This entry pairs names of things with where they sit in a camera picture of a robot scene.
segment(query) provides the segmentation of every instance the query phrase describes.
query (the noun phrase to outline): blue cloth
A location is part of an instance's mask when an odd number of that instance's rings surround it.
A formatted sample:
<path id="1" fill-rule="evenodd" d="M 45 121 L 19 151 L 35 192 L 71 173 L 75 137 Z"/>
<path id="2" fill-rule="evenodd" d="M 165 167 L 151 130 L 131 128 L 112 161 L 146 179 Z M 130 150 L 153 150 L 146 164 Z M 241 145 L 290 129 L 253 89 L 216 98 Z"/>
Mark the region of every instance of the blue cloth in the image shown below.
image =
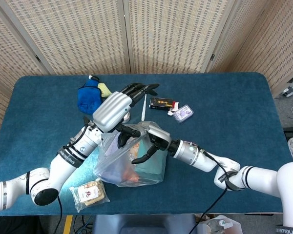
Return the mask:
<path id="1" fill-rule="evenodd" d="M 87 76 L 22 77 L 15 84 L 0 130 L 0 181 L 37 167 L 49 168 L 57 150 L 82 128 L 83 113 L 76 90 Z M 159 83 L 158 97 L 189 105 L 193 116 L 178 123 L 165 111 L 146 109 L 146 121 L 155 121 L 173 139 L 193 141 L 207 151 L 230 157 L 241 167 L 278 170 L 292 160 L 265 77 L 259 73 L 100 75 L 114 92 L 132 82 Z M 141 120 L 143 100 L 130 110 L 129 123 Z M 94 180 L 95 151 L 64 184 L 63 213 L 76 214 L 70 186 Z M 105 184 L 111 202 L 80 214 L 202 213 L 222 192 L 210 173 L 167 157 L 162 183 L 137 188 Z M 228 192 L 210 211 L 214 213 L 281 212 L 281 200 L 249 189 Z M 22 195 L 0 215 L 56 215 L 55 201 L 36 206 Z"/>
<path id="2" fill-rule="evenodd" d="M 99 81 L 89 79 L 78 89 L 78 108 L 81 112 L 92 115 L 102 104 L 101 90 L 98 88 Z"/>

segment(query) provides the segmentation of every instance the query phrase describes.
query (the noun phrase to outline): yellow line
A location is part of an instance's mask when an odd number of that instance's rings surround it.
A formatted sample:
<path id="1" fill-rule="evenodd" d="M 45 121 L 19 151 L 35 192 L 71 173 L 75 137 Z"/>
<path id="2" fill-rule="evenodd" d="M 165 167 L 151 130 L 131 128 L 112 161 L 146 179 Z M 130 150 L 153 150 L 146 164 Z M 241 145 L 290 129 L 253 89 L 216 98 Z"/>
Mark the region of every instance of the yellow line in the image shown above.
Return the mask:
<path id="1" fill-rule="evenodd" d="M 66 221 L 65 221 L 63 234 L 69 234 L 70 233 L 70 227 L 72 226 L 72 220 L 73 220 L 72 215 L 66 216 Z"/>

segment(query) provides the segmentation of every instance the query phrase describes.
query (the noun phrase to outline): black base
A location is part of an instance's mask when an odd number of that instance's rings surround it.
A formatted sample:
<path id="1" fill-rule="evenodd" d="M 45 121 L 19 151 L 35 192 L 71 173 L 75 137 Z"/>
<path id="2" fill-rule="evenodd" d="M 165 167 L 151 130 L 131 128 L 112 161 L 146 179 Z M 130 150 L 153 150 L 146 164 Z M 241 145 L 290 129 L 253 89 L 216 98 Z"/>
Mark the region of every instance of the black base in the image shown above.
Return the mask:
<path id="1" fill-rule="evenodd" d="M 56 189 L 44 189 L 35 196 L 35 204 L 39 206 L 46 206 L 54 202 L 59 195 Z"/>

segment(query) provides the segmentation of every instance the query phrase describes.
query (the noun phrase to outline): robotic hand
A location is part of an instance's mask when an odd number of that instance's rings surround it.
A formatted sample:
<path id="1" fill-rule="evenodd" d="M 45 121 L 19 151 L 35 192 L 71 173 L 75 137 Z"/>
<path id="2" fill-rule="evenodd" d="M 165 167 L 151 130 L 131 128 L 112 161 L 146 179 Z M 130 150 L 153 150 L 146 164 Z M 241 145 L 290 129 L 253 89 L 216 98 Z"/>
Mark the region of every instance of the robotic hand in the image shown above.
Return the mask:
<path id="1" fill-rule="evenodd" d="M 167 150 L 175 159 L 204 172 L 210 172 L 218 165 L 214 178 L 216 186 L 221 189 L 227 188 L 229 191 L 249 188 L 281 198 L 283 226 L 293 228 L 293 162 L 285 164 L 278 172 L 252 166 L 241 169 L 239 163 L 208 153 L 192 142 L 171 140 L 170 134 L 154 122 L 139 124 L 147 126 L 150 140 L 154 145 L 143 157 L 133 160 L 133 164 L 145 162 L 156 150 Z"/>
<path id="2" fill-rule="evenodd" d="M 40 206 L 56 200 L 66 180 L 101 143 L 103 133 L 120 131 L 122 141 L 139 137 L 139 131 L 122 125 L 123 118 L 145 94 L 157 95 L 153 89 L 158 86 L 132 83 L 121 92 L 111 94 L 93 113 L 93 121 L 85 118 L 79 133 L 59 149 L 51 161 L 50 172 L 47 168 L 37 168 L 10 181 L 0 182 L 0 211 L 11 207 L 22 194 L 30 194 L 33 202 Z"/>

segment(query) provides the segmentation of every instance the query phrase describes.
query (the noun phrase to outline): black cable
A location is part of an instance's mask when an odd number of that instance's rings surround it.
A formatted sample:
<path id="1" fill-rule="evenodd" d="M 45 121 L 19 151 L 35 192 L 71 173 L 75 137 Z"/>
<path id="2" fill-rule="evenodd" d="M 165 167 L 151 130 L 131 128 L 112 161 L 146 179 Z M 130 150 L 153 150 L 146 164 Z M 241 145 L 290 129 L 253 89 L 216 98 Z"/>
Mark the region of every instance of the black cable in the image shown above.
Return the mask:
<path id="1" fill-rule="evenodd" d="M 85 226 L 85 228 L 87 228 L 87 229 L 92 229 L 91 227 L 89 227 L 89 226 L 92 226 L 93 224 L 92 223 L 89 223 L 89 224 L 85 224 L 85 222 L 84 222 L 84 215 L 82 215 L 82 222 L 83 222 L 83 225 Z"/>
<path id="2" fill-rule="evenodd" d="M 206 157 L 208 157 L 210 160 L 212 160 L 212 161 L 214 161 L 215 163 L 217 163 L 217 165 L 221 168 L 221 169 L 223 169 L 223 171 L 224 171 L 224 173 L 225 173 L 225 175 L 226 175 L 226 177 L 227 177 L 227 179 L 229 179 L 229 175 L 228 175 L 228 172 L 226 172 L 226 170 L 225 170 L 225 168 L 216 160 L 216 159 L 214 159 L 214 157 L 213 156 L 211 156 L 209 153 L 207 153 L 205 150 L 203 150 L 203 154 L 206 156 Z"/>
<path id="3" fill-rule="evenodd" d="M 75 234 L 83 233 L 83 231 L 85 231 L 85 233 L 88 234 L 88 231 L 85 228 L 89 225 L 89 221 L 90 221 L 91 218 L 92 218 L 92 215 L 90 216 L 88 221 L 83 226 L 81 226 L 79 229 L 74 231 Z"/>
<path id="4" fill-rule="evenodd" d="M 59 220 L 59 222 L 58 222 L 53 234 L 55 234 L 57 232 L 57 229 L 58 229 L 58 227 L 60 225 L 60 222 L 62 220 L 62 214 L 63 214 L 62 204 L 61 204 L 61 200 L 60 200 L 59 196 L 58 196 L 58 202 L 59 202 L 59 206 L 60 206 L 61 215 L 60 215 L 60 220 Z"/>
<path id="5" fill-rule="evenodd" d="M 211 156 L 209 153 L 207 153 L 205 150 L 202 150 L 202 153 L 208 157 L 210 160 L 214 161 L 225 173 L 226 178 L 229 180 L 229 175 L 227 173 L 227 171 L 225 170 L 225 168 L 216 160 L 214 159 L 213 156 Z M 204 213 L 202 214 L 202 216 L 200 217 L 199 221 L 194 225 L 194 227 L 191 229 L 191 231 L 189 232 L 189 234 L 191 234 L 193 232 L 193 230 L 197 227 L 197 225 L 199 225 L 199 223 L 202 221 L 203 216 L 211 209 L 213 208 L 214 205 L 216 205 L 216 203 L 225 195 L 226 191 L 228 190 L 228 188 L 225 188 L 224 191 L 220 194 L 220 196 L 211 204 L 210 207 L 207 208 L 207 210 L 204 211 Z"/>
<path id="6" fill-rule="evenodd" d="M 76 233 L 76 230 L 75 230 L 75 223 L 76 223 L 77 216 L 75 216 L 75 218 L 74 218 L 74 223 L 73 223 L 73 230 L 74 230 L 74 233 Z"/>
<path id="7" fill-rule="evenodd" d="M 86 130 L 87 130 L 88 124 L 84 125 L 84 130 L 83 133 L 77 138 L 77 140 L 75 140 L 73 143 L 69 142 L 68 145 L 63 146 L 63 149 L 67 149 L 69 147 L 72 147 L 73 145 L 75 145 L 78 141 L 80 141 L 80 139 L 84 136 Z"/>
<path id="8" fill-rule="evenodd" d="M 191 234 L 193 232 L 193 230 L 196 228 L 197 225 L 199 225 L 199 223 L 202 221 L 203 216 L 211 209 L 213 208 L 214 205 L 216 205 L 216 203 L 225 195 L 226 191 L 228 189 L 225 188 L 225 190 L 220 194 L 220 196 L 213 202 L 213 204 L 208 207 L 207 210 L 204 211 L 204 213 L 202 214 L 202 216 L 200 217 L 199 221 L 194 225 L 194 227 L 191 229 L 191 231 L 189 232 L 189 234 Z"/>

